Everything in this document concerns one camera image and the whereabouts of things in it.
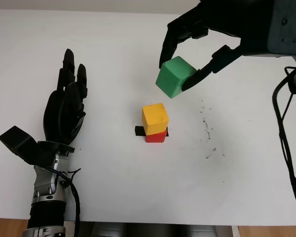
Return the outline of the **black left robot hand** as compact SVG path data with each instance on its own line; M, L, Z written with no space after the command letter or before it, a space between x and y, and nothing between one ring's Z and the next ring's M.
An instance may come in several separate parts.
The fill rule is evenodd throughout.
M47 141L70 145L78 135L86 112L83 99L87 97L87 76L83 64L74 74L74 53L66 49L59 70L57 88L49 96L43 117Z

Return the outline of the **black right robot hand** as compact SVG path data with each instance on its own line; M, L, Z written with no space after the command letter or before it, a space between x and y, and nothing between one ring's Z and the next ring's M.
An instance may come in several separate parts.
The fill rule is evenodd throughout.
M241 56L269 56L267 48L272 0L202 0L199 4L167 25L159 64L170 60L178 44L199 39L210 30L239 38L235 49L224 45L211 61L190 76L182 85L185 91L210 73L217 73Z

